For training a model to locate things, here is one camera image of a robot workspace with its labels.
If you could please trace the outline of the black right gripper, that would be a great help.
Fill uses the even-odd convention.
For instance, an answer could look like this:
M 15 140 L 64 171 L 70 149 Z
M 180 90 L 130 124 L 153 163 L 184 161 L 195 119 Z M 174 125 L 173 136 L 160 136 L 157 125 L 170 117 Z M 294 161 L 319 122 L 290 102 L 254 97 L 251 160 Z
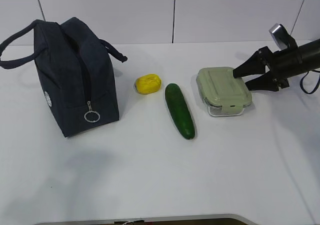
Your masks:
M 303 73 L 302 55 L 297 49 L 271 52 L 265 46 L 257 50 L 248 60 L 233 70 L 235 79 L 261 75 L 245 83 L 249 91 L 278 92 L 288 88 L 288 78 Z

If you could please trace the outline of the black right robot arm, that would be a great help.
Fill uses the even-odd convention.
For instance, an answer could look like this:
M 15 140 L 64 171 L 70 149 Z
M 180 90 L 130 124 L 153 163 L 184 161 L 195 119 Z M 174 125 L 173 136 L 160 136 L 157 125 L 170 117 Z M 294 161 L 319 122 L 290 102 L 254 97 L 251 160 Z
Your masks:
M 233 70 L 234 78 L 260 75 L 247 81 L 250 91 L 272 91 L 288 88 L 288 78 L 320 67 L 320 40 L 272 52 L 267 46 L 259 48 L 247 61 Z

